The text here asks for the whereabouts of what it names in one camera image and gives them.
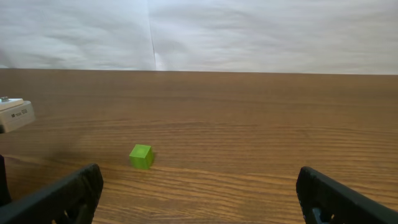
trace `brown wooden surface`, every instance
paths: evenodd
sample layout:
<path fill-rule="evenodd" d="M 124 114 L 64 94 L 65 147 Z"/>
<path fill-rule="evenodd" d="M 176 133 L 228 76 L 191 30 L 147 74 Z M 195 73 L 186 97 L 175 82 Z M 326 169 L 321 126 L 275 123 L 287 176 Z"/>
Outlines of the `brown wooden surface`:
<path fill-rule="evenodd" d="M 398 210 L 398 77 L 0 70 L 37 121 L 0 135 L 14 199 L 95 162 L 94 223 L 304 223 L 302 166 Z M 129 165 L 135 144 L 150 170 Z"/>

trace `white paper sheet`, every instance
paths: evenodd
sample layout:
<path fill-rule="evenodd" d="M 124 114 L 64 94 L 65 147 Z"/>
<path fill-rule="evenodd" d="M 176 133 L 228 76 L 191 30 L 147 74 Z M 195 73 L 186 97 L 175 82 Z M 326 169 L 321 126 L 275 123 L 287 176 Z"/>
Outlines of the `white paper sheet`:
<path fill-rule="evenodd" d="M 5 0 L 0 67 L 398 74 L 397 11 L 395 0 Z"/>
<path fill-rule="evenodd" d="M 154 70 L 147 2 L 0 1 L 0 65 Z"/>
<path fill-rule="evenodd" d="M 158 70 L 398 74 L 395 0 L 150 0 Z"/>

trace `white device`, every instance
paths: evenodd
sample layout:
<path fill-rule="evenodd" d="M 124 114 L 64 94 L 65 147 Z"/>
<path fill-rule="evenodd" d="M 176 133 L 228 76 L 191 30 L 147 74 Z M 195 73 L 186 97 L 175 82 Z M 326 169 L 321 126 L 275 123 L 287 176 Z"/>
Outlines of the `white device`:
<path fill-rule="evenodd" d="M 36 120 L 30 101 L 0 98 L 0 134 L 8 133 Z"/>

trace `metal knob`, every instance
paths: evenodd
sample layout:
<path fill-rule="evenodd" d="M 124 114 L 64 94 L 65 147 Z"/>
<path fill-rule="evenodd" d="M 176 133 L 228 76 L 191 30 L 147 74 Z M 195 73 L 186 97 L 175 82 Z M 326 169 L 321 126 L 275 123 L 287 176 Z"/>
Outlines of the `metal knob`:
<path fill-rule="evenodd" d="M 8 101 L 10 101 L 10 99 L 8 98 L 8 96 L 0 97 L 0 99 L 1 99 L 1 102 L 8 102 Z"/>

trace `cube front face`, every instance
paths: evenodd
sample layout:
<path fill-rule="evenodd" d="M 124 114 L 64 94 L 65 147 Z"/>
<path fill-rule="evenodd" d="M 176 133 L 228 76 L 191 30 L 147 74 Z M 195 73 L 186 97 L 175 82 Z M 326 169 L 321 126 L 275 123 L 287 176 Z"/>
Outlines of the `cube front face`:
<path fill-rule="evenodd" d="M 130 153 L 131 165 L 137 169 L 149 169 L 154 161 L 154 154 L 150 146 L 135 145 Z"/>

